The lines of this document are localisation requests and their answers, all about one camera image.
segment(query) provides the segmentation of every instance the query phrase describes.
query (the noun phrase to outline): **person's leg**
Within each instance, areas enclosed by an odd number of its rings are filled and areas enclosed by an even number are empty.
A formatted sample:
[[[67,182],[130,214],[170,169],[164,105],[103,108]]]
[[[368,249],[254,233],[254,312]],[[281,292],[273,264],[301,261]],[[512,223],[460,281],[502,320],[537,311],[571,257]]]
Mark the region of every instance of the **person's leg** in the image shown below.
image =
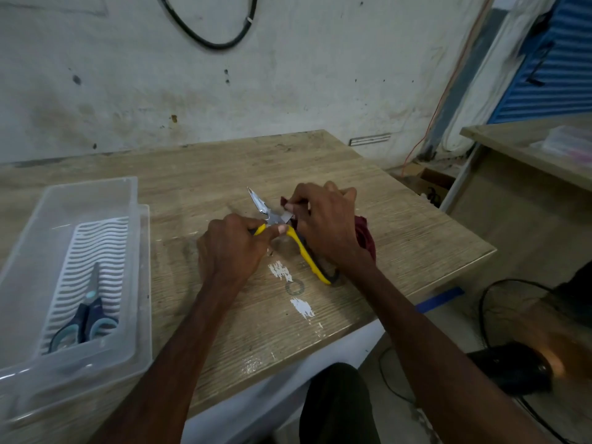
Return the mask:
[[[313,377],[300,415],[300,444],[380,443],[366,384],[335,363]]]

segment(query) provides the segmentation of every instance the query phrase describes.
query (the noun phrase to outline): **maroon fabric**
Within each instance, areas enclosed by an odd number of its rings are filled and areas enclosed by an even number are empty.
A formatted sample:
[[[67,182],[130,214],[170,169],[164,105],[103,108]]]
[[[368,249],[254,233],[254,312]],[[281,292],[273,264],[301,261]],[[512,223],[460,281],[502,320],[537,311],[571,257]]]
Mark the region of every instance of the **maroon fabric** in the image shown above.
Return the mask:
[[[280,205],[283,207],[286,205],[288,200],[285,197],[281,197],[279,200]],[[356,238],[360,247],[367,250],[372,259],[376,261],[376,245],[374,244],[374,238],[368,229],[368,221],[363,216],[355,216],[355,227],[356,227]],[[294,229],[298,227],[298,220],[292,218],[292,226]]]

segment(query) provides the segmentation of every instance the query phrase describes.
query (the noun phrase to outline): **blue shutter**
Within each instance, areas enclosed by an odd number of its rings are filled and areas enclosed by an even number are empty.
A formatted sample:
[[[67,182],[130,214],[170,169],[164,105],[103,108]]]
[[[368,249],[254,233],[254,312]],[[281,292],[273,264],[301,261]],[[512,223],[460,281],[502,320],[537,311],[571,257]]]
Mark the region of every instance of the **blue shutter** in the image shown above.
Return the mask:
[[[557,0],[489,123],[592,111],[592,0]]]

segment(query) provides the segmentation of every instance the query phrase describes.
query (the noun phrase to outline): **wooden tabletop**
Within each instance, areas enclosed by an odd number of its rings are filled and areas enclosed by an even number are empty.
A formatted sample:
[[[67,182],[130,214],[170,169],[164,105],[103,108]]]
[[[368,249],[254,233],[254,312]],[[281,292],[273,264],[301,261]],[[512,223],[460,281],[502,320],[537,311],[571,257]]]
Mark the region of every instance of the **wooden tabletop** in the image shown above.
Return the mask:
[[[592,113],[469,126],[461,130],[461,135],[585,190],[592,191],[591,168],[578,165],[568,158],[554,156],[530,147],[531,143],[544,140],[551,129],[563,125],[592,130]]]
[[[150,205],[154,354],[189,311],[201,281],[195,239],[230,212],[258,216],[250,186],[270,207],[298,182],[358,189],[378,266],[412,302],[483,261],[494,248],[325,131],[274,135],[153,151],[126,151],[0,167],[0,259],[5,260],[44,187],[137,176],[138,202]],[[294,282],[268,265],[287,268]],[[296,297],[288,292],[302,292]],[[306,312],[300,306],[310,306]],[[195,389],[189,415],[206,409],[374,319],[344,278],[321,283],[289,238],[239,294]],[[99,426],[137,379],[87,394],[13,427],[18,442],[80,442]]]

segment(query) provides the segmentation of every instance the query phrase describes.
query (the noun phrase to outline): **person's right hand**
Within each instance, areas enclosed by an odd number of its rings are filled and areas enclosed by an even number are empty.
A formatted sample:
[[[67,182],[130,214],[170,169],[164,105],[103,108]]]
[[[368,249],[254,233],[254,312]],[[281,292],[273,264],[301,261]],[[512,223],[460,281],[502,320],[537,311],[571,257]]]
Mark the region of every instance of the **person's right hand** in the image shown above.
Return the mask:
[[[361,249],[355,230],[356,189],[300,183],[284,206],[298,220],[298,232],[317,254],[342,269]]]

